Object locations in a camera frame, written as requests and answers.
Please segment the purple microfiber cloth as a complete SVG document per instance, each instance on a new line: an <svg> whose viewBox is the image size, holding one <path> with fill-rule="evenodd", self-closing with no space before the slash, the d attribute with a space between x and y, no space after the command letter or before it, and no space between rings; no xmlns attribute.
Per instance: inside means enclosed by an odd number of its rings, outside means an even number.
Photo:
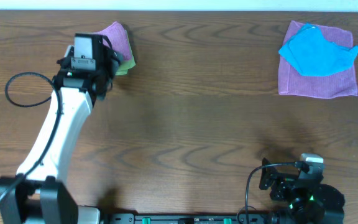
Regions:
<svg viewBox="0 0 358 224"><path fill-rule="evenodd" d="M105 35L109 39L112 48L122 54L125 61L134 58L127 31L119 22L113 22L107 28L96 32L96 34Z"/></svg>

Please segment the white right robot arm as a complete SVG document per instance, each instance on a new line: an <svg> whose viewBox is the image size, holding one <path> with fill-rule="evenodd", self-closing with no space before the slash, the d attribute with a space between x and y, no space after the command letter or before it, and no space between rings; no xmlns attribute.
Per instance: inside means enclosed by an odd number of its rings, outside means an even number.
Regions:
<svg viewBox="0 0 358 224"><path fill-rule="evenodd" d="M259 189L271 189L270 198L286 202L287 208L270 212L268 224L343 224L345 198L338 189L323 184L324 159L304 153L295 162L298 174L279 172L268 159L262 160Z"/></svg>

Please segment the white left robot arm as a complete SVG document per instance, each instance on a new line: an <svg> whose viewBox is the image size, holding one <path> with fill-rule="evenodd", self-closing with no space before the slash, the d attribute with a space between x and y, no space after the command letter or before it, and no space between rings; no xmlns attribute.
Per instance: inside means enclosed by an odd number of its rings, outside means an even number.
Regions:
<svg viewBox="0 0 358 224"><path fill-rule="evenodd" d="M47 82L50 108L37 139L14 177L0 177L4 223L100 223L96 207L77 205L66 188L79 133L96 100L112 89L124 57L106 35L77 33L60 69Z"/></svg>

